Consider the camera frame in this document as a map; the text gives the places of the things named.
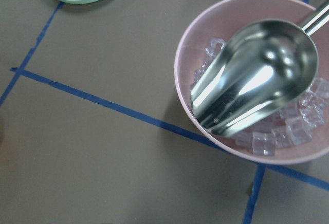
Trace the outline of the metal scoop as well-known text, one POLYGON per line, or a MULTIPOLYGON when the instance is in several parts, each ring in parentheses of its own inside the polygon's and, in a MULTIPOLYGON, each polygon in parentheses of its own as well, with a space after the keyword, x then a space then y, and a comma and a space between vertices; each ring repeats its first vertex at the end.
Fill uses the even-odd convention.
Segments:
POLYGON ((319 67, 312 35, 327 22, 325 2, 300 25, 266 19, 238 31, 190 92, 198 123, 230 137, 302 95, 319 67))

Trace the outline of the clear ice cubes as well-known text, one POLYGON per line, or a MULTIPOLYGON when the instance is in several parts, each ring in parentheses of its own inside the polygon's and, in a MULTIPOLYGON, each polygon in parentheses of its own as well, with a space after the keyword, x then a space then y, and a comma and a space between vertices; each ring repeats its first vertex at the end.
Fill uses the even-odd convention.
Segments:
POLYGON ((326 80, 315 79, 302 95, 284 108, 225 138, 259 156, 273 156, 278 149, 310 142, 313 130, 325 123, 327 86, 326 80))

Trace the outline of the pink bowl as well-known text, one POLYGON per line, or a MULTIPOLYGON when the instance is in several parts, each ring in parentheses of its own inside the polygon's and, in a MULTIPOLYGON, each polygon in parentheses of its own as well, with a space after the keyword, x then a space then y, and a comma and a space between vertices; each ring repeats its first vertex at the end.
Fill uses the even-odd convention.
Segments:
POLYGON ((273 156, 257 156, 232 139, 204 130, 191 111, 190 87, 194 72, 206 57, 212 37, 228 41, 240 28, 265 18, 302 22, 315 8, 299 0, 223 0, 198 15, 184 32, 176 51, 174 78, 180 102, 197 129, 202 142, 216 149, 259 163, 287 165, 304 163, 328 154, 328 124, 313 130, 312 141, 278 150, 273 156))

